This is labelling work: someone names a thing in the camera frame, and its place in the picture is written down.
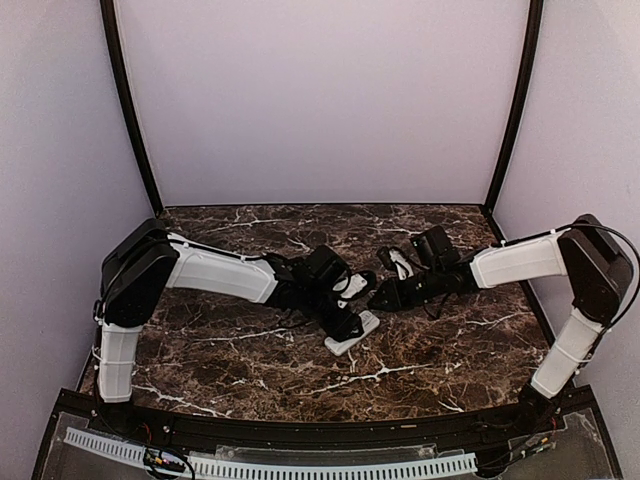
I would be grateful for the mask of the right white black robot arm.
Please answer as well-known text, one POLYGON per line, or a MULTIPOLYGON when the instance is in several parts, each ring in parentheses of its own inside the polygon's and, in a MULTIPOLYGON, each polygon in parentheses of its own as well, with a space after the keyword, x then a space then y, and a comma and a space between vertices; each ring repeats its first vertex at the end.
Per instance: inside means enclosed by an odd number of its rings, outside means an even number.
POLYGON ((396 313, 507 284, 567 280, 573 294, 569 316, 529 380, 535 395, 510 413, 511 426, 521 434, 534 432, 547 420, 546 400, 557 397, 590 361, 639 296, 638 248, 591 214, 466 255, 440 225, 412 236, 410 242, 420 261, 418 271, 383 281, 368 302, 370 309, 396 313))

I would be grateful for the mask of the white remote control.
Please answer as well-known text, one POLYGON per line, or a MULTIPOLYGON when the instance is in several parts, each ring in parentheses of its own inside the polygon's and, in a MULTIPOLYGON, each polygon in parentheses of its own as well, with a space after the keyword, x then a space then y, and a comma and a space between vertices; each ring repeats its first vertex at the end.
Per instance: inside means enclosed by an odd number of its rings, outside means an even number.
POLYGON ((359 314, 360 320, 349 332, 345 340, 335 340, 329 336, 324 339, 324 346, 335 356, 339 357, 347 353, 349 349, 364 340, 380 326, 380 319, 369 310, 359 314))

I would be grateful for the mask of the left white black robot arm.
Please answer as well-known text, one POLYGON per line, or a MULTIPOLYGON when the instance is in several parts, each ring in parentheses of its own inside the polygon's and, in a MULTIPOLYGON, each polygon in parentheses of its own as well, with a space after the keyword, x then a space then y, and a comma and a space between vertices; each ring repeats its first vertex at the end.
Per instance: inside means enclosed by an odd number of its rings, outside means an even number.
POLYGON ((306 256, 242 255, 168 231, 158 219, 139 225, 103 260, 93 317, 100 331, 95 388, 105 402, 103 421, 120 436, 141 427, 140 412, 127 401, 139 336, 168 290, 232 297, 316 322, 342 343, 364 334, 362 319, 348 306, 348 264, 321 245, 306 256))

